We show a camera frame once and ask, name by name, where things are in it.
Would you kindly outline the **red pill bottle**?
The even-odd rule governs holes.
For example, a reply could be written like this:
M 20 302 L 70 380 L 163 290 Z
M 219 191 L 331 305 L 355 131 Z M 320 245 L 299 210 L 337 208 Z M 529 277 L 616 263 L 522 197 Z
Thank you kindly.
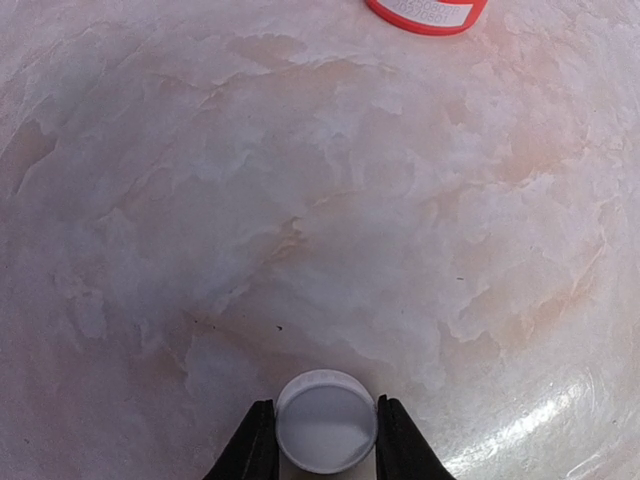
M 487 0 L 366 0 L 381 19 L 402 30 L 426 36 L 452 36 L 470 29 Z

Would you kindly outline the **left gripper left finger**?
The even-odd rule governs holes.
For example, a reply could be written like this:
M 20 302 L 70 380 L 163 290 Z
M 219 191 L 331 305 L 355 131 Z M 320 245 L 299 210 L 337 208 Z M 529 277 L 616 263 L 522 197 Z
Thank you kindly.
M 252 404 L 204 480 L 276 480 L 278 443 L 273 400 Z

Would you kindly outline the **white bottle cap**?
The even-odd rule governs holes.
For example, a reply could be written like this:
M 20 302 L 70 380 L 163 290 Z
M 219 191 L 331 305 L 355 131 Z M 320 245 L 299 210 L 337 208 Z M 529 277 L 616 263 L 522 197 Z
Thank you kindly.
M 331 369 L 291 379 L 276 401 L 276 438 L 296 467 L 342 473 L 373 450 L 378 433 L 374 399 L 355 377 Z

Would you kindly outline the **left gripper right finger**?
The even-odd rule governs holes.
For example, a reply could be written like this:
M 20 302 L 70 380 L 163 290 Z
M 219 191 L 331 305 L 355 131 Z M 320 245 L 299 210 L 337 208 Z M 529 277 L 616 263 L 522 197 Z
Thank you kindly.
M 396 398 L 377 401 L 377 480 L 455 480 Z

